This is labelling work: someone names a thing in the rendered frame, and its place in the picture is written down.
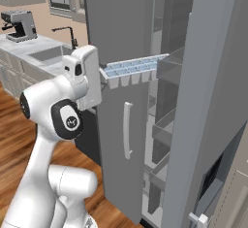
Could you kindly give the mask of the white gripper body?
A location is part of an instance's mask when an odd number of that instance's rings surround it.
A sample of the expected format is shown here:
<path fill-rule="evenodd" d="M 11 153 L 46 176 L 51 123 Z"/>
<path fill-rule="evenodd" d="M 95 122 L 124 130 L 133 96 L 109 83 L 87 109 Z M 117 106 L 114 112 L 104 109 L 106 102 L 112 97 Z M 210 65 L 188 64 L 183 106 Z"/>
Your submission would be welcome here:
<path fill-rule="evenodd" d="M 73 99 L 80 111 L 88 110 L 102 102 L 98 50 L 91 45 L 75 49 L 72 54 Z"/>

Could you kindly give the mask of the blue-white ice cube tray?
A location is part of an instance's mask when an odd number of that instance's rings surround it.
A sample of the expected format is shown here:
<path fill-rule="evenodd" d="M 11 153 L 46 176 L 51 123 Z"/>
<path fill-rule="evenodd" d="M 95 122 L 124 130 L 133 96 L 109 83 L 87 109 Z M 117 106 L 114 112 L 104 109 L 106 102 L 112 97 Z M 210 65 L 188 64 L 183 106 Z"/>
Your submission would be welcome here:
<path fill-rule="evenodd" d="M 100 69 L 101 83 L 115 89 L 155 81 L 158 62 L 168 56 L 166 53 L 108 63 Z"/>

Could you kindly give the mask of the grey open freezer door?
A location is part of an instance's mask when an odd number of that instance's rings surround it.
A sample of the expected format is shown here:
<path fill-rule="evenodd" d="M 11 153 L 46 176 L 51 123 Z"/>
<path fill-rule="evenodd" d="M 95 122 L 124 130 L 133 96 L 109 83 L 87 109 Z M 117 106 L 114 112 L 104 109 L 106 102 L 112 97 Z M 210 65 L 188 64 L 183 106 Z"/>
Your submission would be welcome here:
<path fill-rule="evenodd" d="M 189 228 L 203 177 L 248 120 L 248 0 L 194 0 L 161 228 Z"/>

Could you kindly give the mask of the black tap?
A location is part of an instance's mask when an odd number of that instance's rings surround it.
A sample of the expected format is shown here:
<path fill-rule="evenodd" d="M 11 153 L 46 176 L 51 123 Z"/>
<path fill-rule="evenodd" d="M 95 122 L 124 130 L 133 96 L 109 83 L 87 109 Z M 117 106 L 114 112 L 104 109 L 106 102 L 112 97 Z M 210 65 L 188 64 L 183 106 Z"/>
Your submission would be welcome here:
<path fill-rule="evenodd" d="M 59 30 L 66 30 L 69 29 L 70 30 L 70 36 L 71 36 L 71 45 L 72 45 L 72 50 L 76 49 L 78 46 L 78 40 L 77 38 L 74 36 L 74 31 L 73 28 L 71 26 L 64 26 L 64 27 L 56 27 L 56 28 L 51 28 L 52 32 L 55 31 L 59 31 Z"/>

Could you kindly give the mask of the grey sink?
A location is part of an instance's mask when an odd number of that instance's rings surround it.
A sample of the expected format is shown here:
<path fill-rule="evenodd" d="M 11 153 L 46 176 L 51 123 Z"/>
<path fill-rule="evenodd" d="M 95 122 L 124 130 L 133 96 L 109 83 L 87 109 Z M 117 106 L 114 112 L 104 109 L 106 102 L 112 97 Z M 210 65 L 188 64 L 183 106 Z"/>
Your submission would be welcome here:
<path fill-rule="evenodd" d="M 60 62 L 64 55 L 70 55 L 72 52 L 73 50 L 71 48 L 58 46 L 30 53 L 29 56 L 42 64 L 51 65 Z"/>

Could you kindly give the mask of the dark dishwasher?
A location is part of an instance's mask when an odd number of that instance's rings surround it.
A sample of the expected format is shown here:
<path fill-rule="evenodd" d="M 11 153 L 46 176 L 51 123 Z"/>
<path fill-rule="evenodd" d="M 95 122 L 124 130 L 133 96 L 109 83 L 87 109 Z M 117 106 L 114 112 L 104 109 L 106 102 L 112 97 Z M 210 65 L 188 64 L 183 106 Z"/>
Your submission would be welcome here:
<path fill-rule="evenodd" d="M 83 130 L 75 139 L 77 149 L 101 165 L 97 115 L 94 109 L 82 112 Z"/>

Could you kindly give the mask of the beige base cupboards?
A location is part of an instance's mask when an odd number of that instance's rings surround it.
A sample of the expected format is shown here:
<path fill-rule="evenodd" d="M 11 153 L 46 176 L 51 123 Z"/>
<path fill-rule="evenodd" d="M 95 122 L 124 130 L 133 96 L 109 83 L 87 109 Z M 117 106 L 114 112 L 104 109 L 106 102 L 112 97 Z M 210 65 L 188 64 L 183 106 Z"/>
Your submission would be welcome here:
<path fill-rule="evenodd" d="M 28 86 L 53 77 L 55 64 L 45 65 L 29 56 L 0 49 L 0 80 L 4 89 L 15 98 Z"/>

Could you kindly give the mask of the silver coffee machine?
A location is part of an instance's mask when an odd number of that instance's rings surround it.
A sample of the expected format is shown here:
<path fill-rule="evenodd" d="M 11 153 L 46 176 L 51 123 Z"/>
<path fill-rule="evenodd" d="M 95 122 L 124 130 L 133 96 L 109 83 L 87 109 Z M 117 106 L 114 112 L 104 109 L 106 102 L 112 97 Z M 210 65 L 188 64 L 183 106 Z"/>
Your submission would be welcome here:
<path fill-rule="evenodd" d="M 19 43 L 37 38 L 37 31 L 31 11 L 22 9 L 5 11 L 1 13 L 1 18 L 5 21 L 3 30 L 15 29 L 15 33 L 9 33 L 6 38 Z"/>

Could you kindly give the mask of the grey fridge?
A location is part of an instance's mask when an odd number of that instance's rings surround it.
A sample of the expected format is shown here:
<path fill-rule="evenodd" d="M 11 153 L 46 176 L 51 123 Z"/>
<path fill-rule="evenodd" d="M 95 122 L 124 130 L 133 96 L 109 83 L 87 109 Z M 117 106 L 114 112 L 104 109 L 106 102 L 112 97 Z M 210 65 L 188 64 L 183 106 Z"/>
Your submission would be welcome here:
<path fill-rule="evenodd" d="M 141 220 L 161 228 L 185 43 L 194 0 L 153 0 L 150 54 L 168 54 L 149 82 Z M 193 213 L 207 228 L 248 228 L 248 120 L 203 177 Z"/>

